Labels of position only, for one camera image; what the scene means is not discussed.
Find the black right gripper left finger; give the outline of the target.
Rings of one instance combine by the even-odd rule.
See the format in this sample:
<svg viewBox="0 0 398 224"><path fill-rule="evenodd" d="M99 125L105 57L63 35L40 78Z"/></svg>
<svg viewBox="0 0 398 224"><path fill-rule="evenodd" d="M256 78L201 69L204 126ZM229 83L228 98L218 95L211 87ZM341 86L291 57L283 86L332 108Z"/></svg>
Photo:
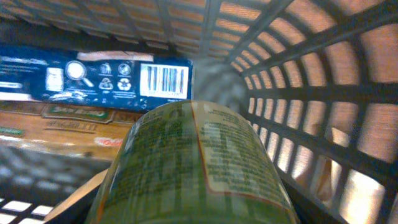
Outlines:
<svg viewBox="0 0 398 224"><path fill-rule="evenodd" d="M96 174L89 181L79 187L74 191L68 198L64 201L60 202L56 205L44 218L44 222L47 223L50 220L54 219L56 216L60 215L62 212L67 210L68 208L76 205L83 197L87 196L89 193L92 193L95 189L97 189L103 182L108 170Z"/></svg>

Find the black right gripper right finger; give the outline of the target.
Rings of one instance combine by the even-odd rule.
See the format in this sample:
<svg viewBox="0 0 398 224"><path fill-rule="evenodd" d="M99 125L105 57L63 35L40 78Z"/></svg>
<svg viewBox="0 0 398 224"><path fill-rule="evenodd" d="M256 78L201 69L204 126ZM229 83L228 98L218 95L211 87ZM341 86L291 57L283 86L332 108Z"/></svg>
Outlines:
<svg viewBox="0 0 398 224"><path fill-rule="evenodd" d="M319 201L302 189L289 175L278 173L302 223L342 224L345 220L336 212L331 212Z"/></svg>

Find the orange pasta packet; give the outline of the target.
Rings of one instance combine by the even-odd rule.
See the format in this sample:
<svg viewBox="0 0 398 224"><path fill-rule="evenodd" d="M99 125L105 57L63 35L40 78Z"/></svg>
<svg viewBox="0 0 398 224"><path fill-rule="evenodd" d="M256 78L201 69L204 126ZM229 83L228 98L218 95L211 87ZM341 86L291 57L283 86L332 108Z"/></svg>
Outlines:
<svg viewBox="0 0 398 224"><path fill-rule="evenodd" d="M1 144L31 151L112 160L140 113L108 108L1 102Z"/></svg>

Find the green lid jar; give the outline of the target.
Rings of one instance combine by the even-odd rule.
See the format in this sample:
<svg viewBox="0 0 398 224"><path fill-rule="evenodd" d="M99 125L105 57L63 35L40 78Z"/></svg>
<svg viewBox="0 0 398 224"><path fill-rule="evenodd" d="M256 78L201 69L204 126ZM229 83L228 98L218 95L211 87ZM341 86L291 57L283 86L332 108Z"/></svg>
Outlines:
<svg viewBox="0 0 398 224"><path fill-rule="evenodd" d="M99 187L87 223L298 223L249 122L207 101L143 115Z"/></svg>

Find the grey plastic basket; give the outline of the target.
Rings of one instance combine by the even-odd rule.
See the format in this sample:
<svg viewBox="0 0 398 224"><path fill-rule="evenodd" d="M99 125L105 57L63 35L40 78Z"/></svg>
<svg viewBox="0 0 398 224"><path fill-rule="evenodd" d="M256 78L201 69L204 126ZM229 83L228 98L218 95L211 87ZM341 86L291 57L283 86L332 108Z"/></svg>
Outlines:
<svg viewBox="0 0 398 224"><path fill-rule="evenodd" d="M348 208L353 161L382 174L369 218L397 221L396 1L2 1L1 40L48 46L208 56L245 78L252 121L282 157L298 149L343 153L332 197Z"/></svg>

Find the blue foil box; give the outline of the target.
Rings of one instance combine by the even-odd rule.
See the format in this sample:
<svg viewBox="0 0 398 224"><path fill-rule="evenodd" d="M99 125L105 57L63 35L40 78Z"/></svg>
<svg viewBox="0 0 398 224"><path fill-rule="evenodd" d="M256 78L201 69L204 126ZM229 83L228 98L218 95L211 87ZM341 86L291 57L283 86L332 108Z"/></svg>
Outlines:
<svg viewBox="0 0 398 224"><path fill-rule="evenodd" d="M193 62L1 44L1 99L149 111L192 99Z"/></svg>

